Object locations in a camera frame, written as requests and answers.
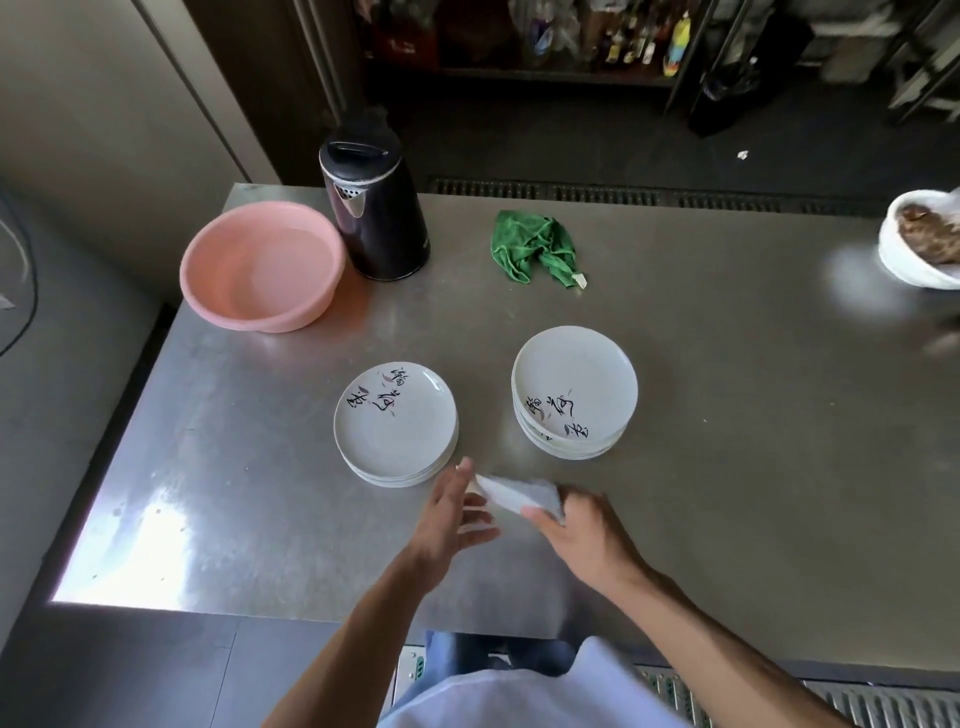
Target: white shirt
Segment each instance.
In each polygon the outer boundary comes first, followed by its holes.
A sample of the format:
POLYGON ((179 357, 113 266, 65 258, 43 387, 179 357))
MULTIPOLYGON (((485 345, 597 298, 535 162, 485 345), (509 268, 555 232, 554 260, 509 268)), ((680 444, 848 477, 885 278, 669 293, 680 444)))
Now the white shirt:
POLYGON ((586 640, 570 672, 526 669, 457 675, 396 710, 382 728, 689 728, 607 643, 586 640))

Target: green cloth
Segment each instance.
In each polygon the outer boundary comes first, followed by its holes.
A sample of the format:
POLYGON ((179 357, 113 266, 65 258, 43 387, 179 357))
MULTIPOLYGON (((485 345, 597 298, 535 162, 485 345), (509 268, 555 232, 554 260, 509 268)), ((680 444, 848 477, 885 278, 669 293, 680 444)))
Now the green cloth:
POLYGON ((567 288, 577 285, 573 241, 564 226, 552 217, 518 209, 502 209, 496 215, 490 252, 496 264, 517 283, 529 283, 534 256, 567 288))

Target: floor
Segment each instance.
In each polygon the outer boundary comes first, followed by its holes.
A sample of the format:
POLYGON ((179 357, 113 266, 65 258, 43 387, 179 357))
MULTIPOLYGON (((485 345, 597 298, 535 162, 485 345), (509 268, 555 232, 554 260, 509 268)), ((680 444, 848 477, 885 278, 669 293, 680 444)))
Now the floor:
POLYGON ((382 100, 421 184, 446 176, 890 200, 960 183, 960 126, 932 110, 888 126, 889 98, 882 79, 823 85, 799 71, 767 106, 703 139, 686 127, 683 104, 663 115, 661 89, 455 79, 414 97, 385 88, 382 100))
MULTIPOLYGON (((827 87, 801 76, 708 139, 686 129, 680 110, 663 116, 654 90, 478 83, 382 100, 423 189, 434 176, 885 199, 953 188, 960 127, 935 112, 887 127, 888 96, 882 85, 827 87)), ((122 405, 128 412, 148 372, 149 356, 122 405)), ((122 421, 121 413, 0 654, 0 725, 258 725, 335 625, 46 603, 122 421)), ((960 688, 956 675, 851 669, 832 677, 960 688)), ((814 671, 804 676, 830 679, 823 666, 814 671)))

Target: person's right hand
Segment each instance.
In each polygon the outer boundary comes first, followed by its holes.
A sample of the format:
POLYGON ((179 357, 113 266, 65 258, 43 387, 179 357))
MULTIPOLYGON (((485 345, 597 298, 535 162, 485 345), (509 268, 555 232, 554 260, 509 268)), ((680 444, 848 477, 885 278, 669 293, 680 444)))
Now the person's right hand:
POLYGON ((640 557, 606 496, 561 486, 560 497, 565 525, 542 508, 525 506, 521 512, 546 537, 574 576, 605 596, 625 580, 657 581, 657 573, 640 557))

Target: pink plastic basin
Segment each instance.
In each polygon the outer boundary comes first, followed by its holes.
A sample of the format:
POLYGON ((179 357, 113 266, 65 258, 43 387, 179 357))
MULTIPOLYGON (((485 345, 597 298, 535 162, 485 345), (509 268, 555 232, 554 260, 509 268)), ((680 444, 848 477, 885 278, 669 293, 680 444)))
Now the pink plastic basin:
POLYGON ((180 263, 180 289, 218 327, 283 333, 326 311, 346 261, 343 238, 317 210, 252 203, 197 233, 180 263))

